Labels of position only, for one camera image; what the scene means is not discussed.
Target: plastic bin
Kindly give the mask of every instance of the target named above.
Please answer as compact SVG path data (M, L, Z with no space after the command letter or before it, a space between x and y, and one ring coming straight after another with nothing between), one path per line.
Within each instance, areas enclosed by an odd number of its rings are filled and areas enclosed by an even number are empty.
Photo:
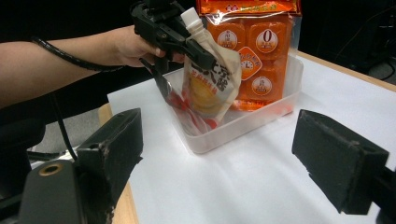
M303 75L303 63L295 57L289 56L285 88L283 98L269 105L266 105L253 112L243 112L229 110L225 116L223 124L218 128L201 135L191 136L186 134L177 115L169 106L170 112L174 115L175 127L188 148L195 153L204 153L219 147L244 133L250 132L262 125L278 119L293 111L298 95L301 90L301 80ZM183 82L183 69L165 75L177 92L181 92Z

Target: printed label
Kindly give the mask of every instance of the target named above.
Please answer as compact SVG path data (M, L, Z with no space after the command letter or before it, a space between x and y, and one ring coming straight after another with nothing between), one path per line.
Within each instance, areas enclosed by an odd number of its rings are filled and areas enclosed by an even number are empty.
M262 61L249 47L239 50L242 68L242 80L247 80L262 68Z
M272 52L277 46L277 35L270 29L261 32L256 39L256 47L263 53Z
M225 1L225 0L199 0L198 12L202 16L207 13L243 13L255 14L263 12L290 12L300 13L300 1L296 0L277 0L277 1L259 1L259 0L239 0L239 1Z
M231 30L221 32L218 37L218 44L227 49L234 49L238 43L238 37Z
M270 79L266 77L258 77L254 79L253 83L251 84L251 89L258 95L266 95L271 91L272 84Z
M191 74L201 80L212 92L217 94L218 91L230 89L230 72L227 68L218 62L212 70L204 70L195 63L191 64Z

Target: black cable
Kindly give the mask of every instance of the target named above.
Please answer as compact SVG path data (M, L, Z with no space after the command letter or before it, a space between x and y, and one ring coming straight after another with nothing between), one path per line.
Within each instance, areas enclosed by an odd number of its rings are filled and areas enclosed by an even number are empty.
M70 155L72 156L73 160L77 160L77 155L74 152L72 145L70 144L69 136L67 134L67 130L64 127L64 120L62 118L61 109L59 108L58 101L56 99L55 92L50 94L52 107L55 112L56 119L58 120L59 128L61 129L62 137L64 138L64 143L66 144L66 148L69 151Z
M92 71L97 71L97 72L114 72L117 71L124 66L107 66L107 65L101 65L97 63L90 63L84 60L81 60L79 58L76 58L61 49L56 48L55 46L51 45L49 42L44 41L36 36L32 37L32 41L34 43L37 43L38 46L42 47L43 49L46 49L50 53L62 58L65 61L68 61L72 64L77 65L78 67L86 68L88 70Z
M358 36L358 34L361 32L361 30L366 26L366 24L367 24L370 20L372 20L372 19L374 19L375 17L380 16L380 15L382 15L382 14L388 12L388 11L391 11L391 10L393 10L393 9L395 9L395 8L396 8L396 6L388 7L388 8L386 8L386 9L384 9L384 10L382 10L382 11L380 11L380 12L374 14L374 15L373 15L372 17L370 17L369 19L367 19L367 21L361 26L361 28L360 28L360 29L359 29L359 30L358 30L358 31L357 31L346 43L345 43L345 45L340 49L340 51L338 51L337 55L335 55L334 60L337 61L338 57L339 57L340 54L344 51L344 49L356 38L356 36Z

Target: orange packaging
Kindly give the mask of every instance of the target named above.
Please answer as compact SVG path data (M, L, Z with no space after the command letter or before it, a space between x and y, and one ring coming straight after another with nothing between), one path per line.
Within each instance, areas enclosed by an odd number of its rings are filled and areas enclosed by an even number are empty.
M280 100L294 28L290 13L301 16L299 1L199 2L202 15L216 11L206 14L213 38L239 52L242 82L232 109L253 111Z

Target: jelly pouch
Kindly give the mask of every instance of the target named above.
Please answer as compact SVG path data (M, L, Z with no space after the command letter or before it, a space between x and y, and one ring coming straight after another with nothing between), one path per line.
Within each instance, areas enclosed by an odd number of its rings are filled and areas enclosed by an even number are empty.
M186 57L182 97L190 109L205 122L205 131L221 124L224 114L238 95L241 63L237 51L220 46L203 26L194 8L181 14L191 37L216 59L211 70L205 70Z

